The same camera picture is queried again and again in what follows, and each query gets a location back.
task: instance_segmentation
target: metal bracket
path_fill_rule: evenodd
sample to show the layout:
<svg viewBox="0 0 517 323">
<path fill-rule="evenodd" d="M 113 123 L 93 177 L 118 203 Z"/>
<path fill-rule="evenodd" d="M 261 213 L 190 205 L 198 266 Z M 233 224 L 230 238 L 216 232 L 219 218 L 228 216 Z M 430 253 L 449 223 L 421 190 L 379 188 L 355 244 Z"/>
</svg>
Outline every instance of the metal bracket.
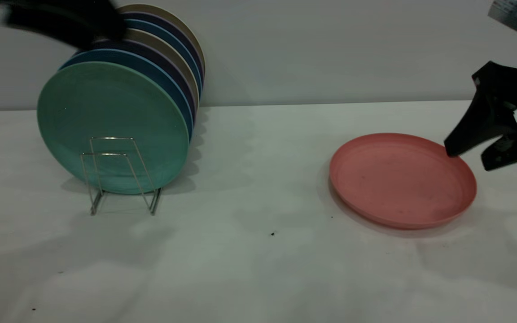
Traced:
<svg viewBox="0 0 517 323">
<path fill-rule="evenodd" d="M 147 178 L 149 179 L 150 186 L 152 188 L 152 190 L 149 191 L 149 192 L 153 192 L 153 198 L 152 198 L 152 200 L 150 202 L 147 201 L 146 194 L 148 194 L 148 192 L 146 193 L 143 190 L 143 188 L 142 188 L 142 186 L 141 186 L 141 184 L 139 182 L 139 179 L 137 178 L 137 174 L 135 172 L 135 169 L 133 168 L 133 164 L 131 164 L 131 160 L 129 159 L 129 155 L 127 155 L 126 153 L 95 153 L 95 150 L 93 149 L 93 141 L 94 140 L 130 140 L 130 141 L 133 142 L 133 145 L 135 146 L 135 150 L 137 151 L 137 155 L 138 155 L 139 159 L 141 160 L 141 164 L 142 164 L 142 166 L 143 166 L 143 168 L 145 170 Z M 142 196 L 143 200 L 145 201 L 145 204 L 148 207 L 150 214 L 154 215 L 155 211 L 157 210 L 158 201 L 160 200 L 160 197 L 161 197 L 162 188 L 155 188 L 154 187 L 153 182 L 151 180 L 151 177 L 149 175 L 149 171 L 147 170 L 147 167 L 145 165 L 145 161 L 143 160 L 143 157 L 141 156 L 141 152 L 139 151 L 139 147 L 137 146 L 137 142 L 135 141 L 135 139 L 133 139 L 132 137 L 91 137 L 91 138 L 89 138 L 89 146 L 91 148 L 91 152 L 90 153 L 82 153 L 80 155 L 80 158 L 81 158 L 81 164 L 83 166 L 83 173 L 85 174 L 85 184 L 88 187 L 89 198 L 91 199 L 91 215 L 97 214 L 97 209 L 98 209 L 98 206 L 99 206 L 99 202 L 101 201 L 101 198 L 107 193 L 101 187 L 101 179 L 99 177 L 99 168 L 97 166 L 97 164 L 98 164 L 97 163 L 97 156 L 122 157 L 122 158 L 127 159 L 127 164 L 129 164 L 129 169 L 131 169 L 131 173 L 133 174 L 133 177 L 135 178 L 135 181 L 137 182 L 137 186 L 138 186 L 138 188 L 139 188 L 139 190 L 141 192 L 141 196 Z M 93 164 L 95 166 L 94 167 L 95 168 L 95 174 L 97 175 L 97 184 L 99 185 L 99 192 L 97 192 L 95 198 L 93 198 L 92 189 L 91 189 L 91 186 L 89 185 L 88 171 L 87 171 L 87 168 L 85 167 L 84 158 L 86 156 L 92 156 L 93 157 Z"/>
</svg>

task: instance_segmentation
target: plate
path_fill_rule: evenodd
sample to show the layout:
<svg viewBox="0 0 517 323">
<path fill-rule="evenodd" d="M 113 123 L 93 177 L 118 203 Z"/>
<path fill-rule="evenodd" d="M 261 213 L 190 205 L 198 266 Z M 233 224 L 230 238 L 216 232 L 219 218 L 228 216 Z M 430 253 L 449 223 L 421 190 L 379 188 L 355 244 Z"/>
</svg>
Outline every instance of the plate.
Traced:
<svg viewBox="0 0 517 323">
<path fill-rule="evenodd" d="M 185 25 L 185 23 L 181 19 L 179 19 L 174 14 L 172 14 L 162 8 L 159 8 L 156 6 L 151 6 L 150 4 L 128 4 L 127 6 L 123 6 L 117 10 L 121 13 L 143 12 L 143 13 L 152 14 L 152 15 L 158 16 L 164 20 L 167 20 L 171 24 L 178 27 L 183 32 L 183 34 L 189 39 L 189 41 L 192 43 L 192 45 L 195 47 L 195 49 L 197 50 L 198 57 L 201 61 L 201 65 L 203 67 L 202 74 L 203 74 L 203 76 L 205 75 L 206 64 L 205 64 L 205 54 L 203 53 L 203 49 L 201 48 L 201 45 L 199 44 L 199 41 L 197 40 L 197 37 L 195 37 L 195 34 L 193 33 L 193 31 L 191 31 L 191 29 L 189 29 L 189 27 L 187 25 Z"/>
<path fill-rule="evenodd" d="M 80 154 L 90 152 L 90 137 L 133 137 L 155 188 L 171 182 L 187 159 L 187 125 L 174 101 L 156 82 L 119 64 L 87 62 L 59 71 L 39 96 L 37 123 L 51 154 L 80 180 L 85 180 Z M 141 186 L 152 190 L 131 142 L 96 141 L 94 148 L 127 153 Z M 97 161 L 104 190 L 140 193 L 124 158 Z M 98 186 L 92 158 L 85 164 L 90 184 Z"/>
<path fill-rule="evenodd" d="M 157 16 L 153 16 L 152 14 L 146 14 L 146 13 L 125 13 L 123 14 L 123 18 L 125 20 L 127 19 L 134 19 L 134 20 L 142 20 L 146 22 L 150 22 L 151 24 L 157 25 L 164 29 L 165 31 L 170 32 L 175 38 L 177 38 L 191 53 L 191 56 L 198 57 L 198 59 L 195 60 L 195 63 L 197 64 L 197 69 L 201 73 L 202 80 L 204 83 L 205 79 L 205 72 L 202 65 L 202 61 L 197 53 L 197 50 L 193 47 L 193 44 L 185 37 L 183 33 L 174 25 L 169 23 L 168 21 L 161 19 Z"/>
<path fill-rule="evenodd" d="M 443 146 L 413 135 L 377 133 L 344 144 L 330 162 L 339 196 L 363 217 L 424 229 L 460 216 L 476 197 L 476 178 Z"/>
<path fill-rule="evenodd" d="M 120 51 L 135 53 L 159 66 L 163 71 L 169 74 L 171 79 L 174 80 L 179 86 L 181 92 L 187 97 L 187 102 L 191 110 L 191 116 L 193 117 L 193 123 L 195 122 L 194 119 L 196 118 L 197 114 L 199 98 L 194 94 L 195 92 L 188 85 L 187 80 L 184 79 L 183 74 L 181 74 L 178 68 L 176 68 L 176 66 L 161 53 L 151 49 L 150 47 L 129 41 L 127 39 L 124 39 L 123 41 L 96 41 L 92 43 L 90 49 L 119 49 Z"/>
<path fill-rule="evenodd" d="M 136 43 L 140 43 L 147 47 L 151 47 L 152 49 L 159 52 L 161 55 L 166 57 L 169 61 L 171 61 L 176 68 L 181 72 L 181 75 L 185 80 L 187 80 L 191 89 L 197 91 L 193 95 L 197 98 L 201 97 L 201 94 L 197 87 L 197 79 L 189 68 L 189 65 L 185 61 L 185 59 L 179 54 L 171 45 L 169 45 L 163 39 L 156 37 L 146 31 L 140 31 L 138 29 L 129 29 L 127 30 L 127 34 L 125 34 L 125 39 L 130 41 L 134 41 Z"/>
<path fill-rule="evenodd" d="M 196 78 L 198 92 L 202 92 L 203 82 L 201 73 L 197 68 L 195 59 L 187 50 L 187 48 L 183 45 L 183 43 L 181 43 L 174 35 L 166 31 L 165 29 L 162 29 L 161 27 L 155 24 L 151 24 L 150 22 L 136 19 L 126 19 L 125 22 L 127 23 L 127 26 L 129 26 L 129 28 L 138 29 L 140 31 L 145 31 L 147 33 L 155 35 L 156 37 L 166 41 L 169 45 L 171 45 L 187 62 L 189 68 L 191 69 L 191 72 L 193 72 L 193 75 Z"/>
<path fill-rule="evenodd" d="M 77 54 L 63 64 L 61 69 L 88 61 L 106 61 L 109 63 L 120 64 L 125 67 L 132 68 L 156 82 L 156 84 L 164 89 L 173 99 L 176 106 L 178 106 L 187 125 L 189 138 L 191 138 L 193 134 L 193 117 L 191 116 L 187 97 L 181 91 L 175 80 L 173 80 L 166 71 L 162 70 L 159 66 L 148 61 L 144 57 L 140 57 L 135 53 L 121 51 L 119 49 L 94 49 L 92 51 Z"/>
</svg>

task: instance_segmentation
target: stack of plates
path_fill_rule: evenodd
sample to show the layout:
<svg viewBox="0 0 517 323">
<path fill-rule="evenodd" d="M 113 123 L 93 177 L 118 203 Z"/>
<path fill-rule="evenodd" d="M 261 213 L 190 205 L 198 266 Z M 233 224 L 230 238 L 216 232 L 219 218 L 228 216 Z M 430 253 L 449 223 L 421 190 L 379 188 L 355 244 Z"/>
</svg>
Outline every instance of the stack of plates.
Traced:
<svg viewBox="0 0 517 323">
<path fill-rule="evenodd" d="M 52 155 L 81 180 L 80 155 L 90 151 L 90 138 L 133 137 L 154 188 L 162 188 L 187 158 L 205 59 L 195 35 L 171 13 L 147 4 L 119 12 L 129 27 L 124 41 L 99 40 L 60 68 L 39 96 L 39 130 Z M 93 145 L 95 153 L 128 154 L 142 188 L 152 189 L 132 141 Z M 94 170 L 92 158 L 84 162 Z M 124 158 L 101 156 L 97 162 L 103 190 L 140 193 Z M 89 174 L 91 185 L 98 181 Z"/>
</svg>

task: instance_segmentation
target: green plate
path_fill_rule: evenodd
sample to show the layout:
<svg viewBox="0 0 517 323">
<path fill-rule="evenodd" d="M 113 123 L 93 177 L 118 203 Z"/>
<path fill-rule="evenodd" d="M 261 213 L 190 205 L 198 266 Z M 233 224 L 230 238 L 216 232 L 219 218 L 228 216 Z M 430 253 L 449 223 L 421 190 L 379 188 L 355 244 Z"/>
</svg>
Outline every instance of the green plate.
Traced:
<svg viewBox="0 0 517 323">
<path fill-rule="evenodd" d="M 94 61 L 59 71 L 39 96 L 37 122 L 51 154 L 80 180 L 80 155 L 90 153 L 91 137 L 133 137 L 154 188 L 171 182 L 187 159 L 187 125 L 176 104 L 155 82 L 118 64 Z M 153 190 L 132 141 L 94 140 L 93 147 L 95 153 L 126 153 L 143 190 Z M 125 158 L 96 161 L 103 190 L 140 193 Z M 84 162 L 90 184 L 98 187 L 93 158 Z"/>
</svg>

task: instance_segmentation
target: pink plate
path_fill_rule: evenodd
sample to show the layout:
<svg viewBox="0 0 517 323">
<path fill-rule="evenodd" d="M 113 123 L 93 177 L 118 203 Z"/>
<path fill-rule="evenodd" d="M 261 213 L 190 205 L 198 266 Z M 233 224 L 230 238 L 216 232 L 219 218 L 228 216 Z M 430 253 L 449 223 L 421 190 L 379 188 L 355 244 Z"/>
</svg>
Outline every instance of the pink plate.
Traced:
<svg viewBox="0 0 517 323">
<path fill-rule="evenodd" d="M 425 229 L 462 215 L 476 197 L 476 178 L 443 146 L 400 133 L 364 135 L 330 162 L 339 196 L 360 215 L 398 229 Z"/>
</svg>

